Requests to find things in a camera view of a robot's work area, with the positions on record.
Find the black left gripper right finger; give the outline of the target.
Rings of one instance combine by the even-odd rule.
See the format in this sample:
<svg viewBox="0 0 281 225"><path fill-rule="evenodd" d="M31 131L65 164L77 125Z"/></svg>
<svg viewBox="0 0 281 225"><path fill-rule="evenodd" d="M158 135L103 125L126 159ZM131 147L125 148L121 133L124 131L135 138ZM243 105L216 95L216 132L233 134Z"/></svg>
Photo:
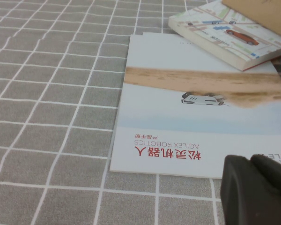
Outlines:
<svg viewBox="0 0 281 225"><path fill-rule="evenodd" d="M281 164L260 154L253 155L251 162L281 194Z"/></svg>

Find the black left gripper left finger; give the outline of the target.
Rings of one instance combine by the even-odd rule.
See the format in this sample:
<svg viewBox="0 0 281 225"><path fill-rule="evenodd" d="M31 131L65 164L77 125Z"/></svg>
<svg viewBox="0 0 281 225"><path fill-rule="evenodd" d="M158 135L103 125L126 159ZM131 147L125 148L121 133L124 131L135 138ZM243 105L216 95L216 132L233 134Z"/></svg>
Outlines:
<svg viewBox="0 0 281 225"><path fill-rule="evenodd" d="M251 159L225 157L220 196L227 225L281 225L281 194Z"/></svg>

